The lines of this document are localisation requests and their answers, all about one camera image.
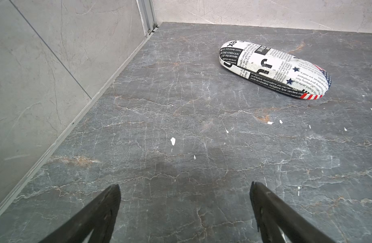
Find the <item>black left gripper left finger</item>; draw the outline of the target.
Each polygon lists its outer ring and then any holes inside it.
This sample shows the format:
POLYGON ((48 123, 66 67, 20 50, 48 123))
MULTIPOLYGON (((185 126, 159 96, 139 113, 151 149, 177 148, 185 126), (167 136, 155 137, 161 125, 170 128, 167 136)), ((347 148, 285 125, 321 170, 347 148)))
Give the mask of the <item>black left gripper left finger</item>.
POLYGON ((41 242, 82 243, 89 237, 90 243, 109 243, 120 203, 120 187, 113 184, 41 242))

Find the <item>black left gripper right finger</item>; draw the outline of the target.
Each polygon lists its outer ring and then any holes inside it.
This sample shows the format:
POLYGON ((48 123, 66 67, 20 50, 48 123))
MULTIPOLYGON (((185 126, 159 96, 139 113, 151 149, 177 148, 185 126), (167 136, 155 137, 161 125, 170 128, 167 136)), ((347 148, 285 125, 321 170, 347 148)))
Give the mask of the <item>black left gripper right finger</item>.
POLYGON ((333 243, 329 236, 314 227, 264 184, 253 181, 250 200, 258 232, 264 243, 333 243))

